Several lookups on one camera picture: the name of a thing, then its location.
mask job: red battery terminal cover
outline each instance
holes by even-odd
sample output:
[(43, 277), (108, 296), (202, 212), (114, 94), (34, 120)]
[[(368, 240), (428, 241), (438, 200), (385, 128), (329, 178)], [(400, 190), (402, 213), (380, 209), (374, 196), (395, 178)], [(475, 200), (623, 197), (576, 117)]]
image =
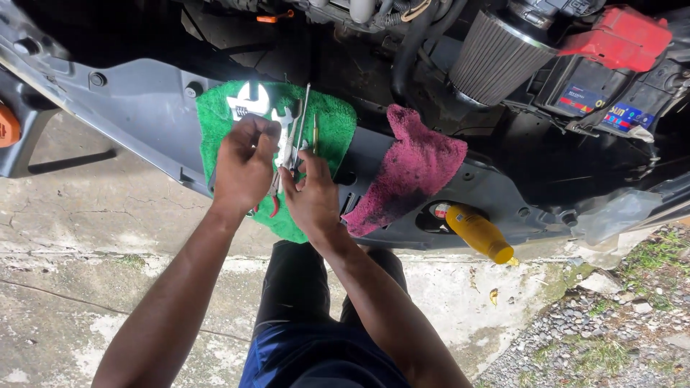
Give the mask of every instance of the red battery terminal cover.
[(646, 72), (671, 42), (666, 19), (652, 19), (630, 6), (607, 6), (592, 29), (566, 38), (559, 56), (582, 55), (610, 69)]

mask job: green towel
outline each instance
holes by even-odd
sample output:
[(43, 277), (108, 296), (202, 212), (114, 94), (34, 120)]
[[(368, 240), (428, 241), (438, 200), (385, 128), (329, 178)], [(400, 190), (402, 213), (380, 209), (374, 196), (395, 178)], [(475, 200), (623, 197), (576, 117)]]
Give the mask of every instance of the green towel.
[[(233, 125), (233, 114), (230, 111), (226, 97), (236, 97), (239, 89), (245, 81), (230, 81), (202, 94), (197, 98), (197, 112), (199, 124), (201, 124), (201, 160), (204, 162), (204, 174), (206, 183), (213, 173), (218, 156), (220, 142), (230, 132)], [(283, 84), (280, 82), (262, 82), (271, 105), (278, 110), (278, 115), (284, 115), (284, 107), (292, 108), (299, 98), (304, 100), (304, 88), (300, 86)], [(335, 174), (345, 152), (350, 146), (352, 136), (355, 134), (357, 115), (355, 109), (345, 101), (333, 96), (325, 95), (314, 90), (309, 92), (309, 102), (304, 122), (302, 139), (306, 139), (309, 146), (313, 146), (312, 134), (314, 127), (314, 113), (317, 114), (319, 126), (319, 156), (328, 160), (331, 176)], [(265, 116), (270, 120), (270, 111)], [(299, 127), (295, 133), (295, 142)], [(280, 209), (273, 218), (268, 216), (273, 212), (273, 201), (265, 197), (259, 203), (259, 212), (253, 217), (254, 221), (268, 226), (278, 237), (293, 242), (306, 242), (307, 238), (293, 221), (285, 205), (285, 195), (279, 194)]]

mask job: dark shorts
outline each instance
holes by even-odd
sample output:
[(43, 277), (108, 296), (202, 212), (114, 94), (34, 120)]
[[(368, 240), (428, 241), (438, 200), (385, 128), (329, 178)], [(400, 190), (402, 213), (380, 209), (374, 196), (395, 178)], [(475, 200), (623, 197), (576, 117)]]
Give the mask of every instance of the dark shorts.
[[(369, 257), (407, 293), (402, 263), (396, 255), (386, 250), (372, 250)], [(276, 242), (266, 270), (252, 338), (281, 323), (334, 322), (329, 315), (330, 309), (326, 266), (316, 249), (308, 242)], [(364, 329), (349, 297), (343, 301), (339, 321)]]

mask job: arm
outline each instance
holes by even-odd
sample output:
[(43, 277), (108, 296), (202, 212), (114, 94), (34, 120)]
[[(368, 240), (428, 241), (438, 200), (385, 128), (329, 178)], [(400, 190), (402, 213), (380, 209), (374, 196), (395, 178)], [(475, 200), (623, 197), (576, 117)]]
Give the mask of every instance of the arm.
[(211, 207), (112, 339), (92, 387), (173, 383), (204, 320), (235, 231), (268, 192), (276, 143), (275, 125), (254, 115), (223, 139)]
[(424, 314), (340, 224), (337, 186), (326, 161), (300, 152), (306, 180), (296, 186), (280, 170), (290, 214), (333, 268), (369, 336), (413, 387), (471, 388)]

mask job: person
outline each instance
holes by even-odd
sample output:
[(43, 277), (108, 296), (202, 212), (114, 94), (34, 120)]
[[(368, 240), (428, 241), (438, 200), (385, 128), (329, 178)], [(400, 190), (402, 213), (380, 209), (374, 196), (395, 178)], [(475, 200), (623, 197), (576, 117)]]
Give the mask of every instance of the person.
[[(234, 234), (269, 190), (279, 131), (277, 122), (246, 115), (222, 140), (213, 203), (112, 339), (92, 387), (171, 386)], [(471, 388), (409, 298), (397, 257), (365, 253), (341, 224), (326, 161), (308, 150), (299, 156), (306, 179), (295, 185), (285, 168), (279, 173), (309, 242), (273, 246), (239, 386)], [(347, 291), (339, 322), (328, 314), (324, 259)]]

